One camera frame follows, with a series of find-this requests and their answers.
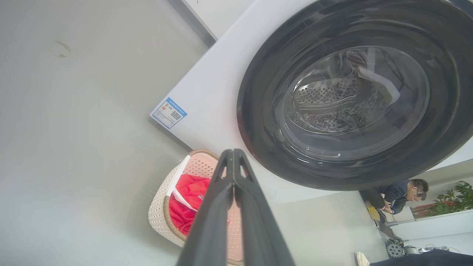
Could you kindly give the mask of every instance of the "man's hand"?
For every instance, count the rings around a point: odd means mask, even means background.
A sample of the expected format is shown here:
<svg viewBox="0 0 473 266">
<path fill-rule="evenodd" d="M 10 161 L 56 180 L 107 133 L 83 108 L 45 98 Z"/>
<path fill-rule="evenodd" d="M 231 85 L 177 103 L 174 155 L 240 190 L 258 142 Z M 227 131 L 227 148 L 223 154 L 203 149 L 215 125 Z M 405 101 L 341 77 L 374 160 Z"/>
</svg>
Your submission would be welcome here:
<svg viewBox="0 0 473 266">
<path fill-rule="evenodd" d="M 393 210 L 391 210 L 391 207 L 386 205 L 384 208 L 383 208 L 383 211 L 384 212 L 387 212 L 387 213 L 390 213 L 390 214 L 393 214 Z"/>
</svg>

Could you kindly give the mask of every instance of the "gray floor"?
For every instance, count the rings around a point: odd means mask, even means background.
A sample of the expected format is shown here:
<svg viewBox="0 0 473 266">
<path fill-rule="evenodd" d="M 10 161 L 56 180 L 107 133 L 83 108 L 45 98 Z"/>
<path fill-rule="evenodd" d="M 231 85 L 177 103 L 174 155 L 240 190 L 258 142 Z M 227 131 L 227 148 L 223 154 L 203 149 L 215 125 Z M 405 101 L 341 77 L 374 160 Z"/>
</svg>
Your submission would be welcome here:
<svg viewBox="0 0 473 266">
<path fill-rule="evenodd" d="M 1 264 L 174 265 L 147 212 L 188 150 L 148 114 L 205 43 L 165 0 L 0 1 L 0 36 Z M 353 193 L 274 210 L 299 266 L 384 255 Z"/>
</svg>

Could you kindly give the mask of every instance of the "laundry basket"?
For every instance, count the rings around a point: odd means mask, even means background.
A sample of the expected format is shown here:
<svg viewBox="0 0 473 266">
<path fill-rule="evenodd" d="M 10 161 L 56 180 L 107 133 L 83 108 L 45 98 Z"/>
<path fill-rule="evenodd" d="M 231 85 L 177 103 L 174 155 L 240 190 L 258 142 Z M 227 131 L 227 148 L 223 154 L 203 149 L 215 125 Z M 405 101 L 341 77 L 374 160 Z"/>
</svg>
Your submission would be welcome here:
<svg viewBox="0 0 473 266">
<path fill-rule="evenodd" d="M 169 214 L 169 199 L 179 178 L 183 174 L 212 178 L 219 157 L 208 150 L 190 152 L 164 179 L 149 207 L 148 219 L 153 229 L 173 243 L 183 247 L 186 236 L 173 224 Z M 243 245 L 241 214 L 236 203 L 228 211 L 227 256 L 231 265 L 242 265 Z"/>
</svg>

